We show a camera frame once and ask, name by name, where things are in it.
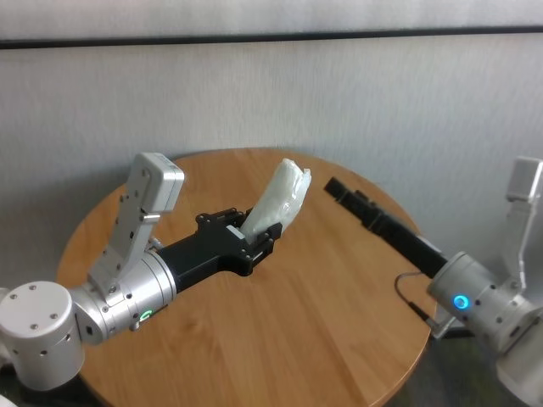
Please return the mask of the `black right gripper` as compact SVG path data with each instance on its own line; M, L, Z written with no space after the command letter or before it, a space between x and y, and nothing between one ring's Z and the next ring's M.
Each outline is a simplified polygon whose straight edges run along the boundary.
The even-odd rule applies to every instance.
M447 258L438 249L424 242L396 218L386 212L380 214L380 208L362 192L351 191L335 177L330 178L324 190L425 276L434 278L446 265Z

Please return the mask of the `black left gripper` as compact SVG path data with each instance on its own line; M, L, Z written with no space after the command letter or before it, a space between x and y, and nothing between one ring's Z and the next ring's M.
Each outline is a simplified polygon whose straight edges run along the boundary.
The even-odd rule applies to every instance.
M273 252L283 225L269 226L248 245L233 229L239 228L249 214L250 209L200 214L196 217L194 234L158 251L179 293L220 271L250 276L253 269Z

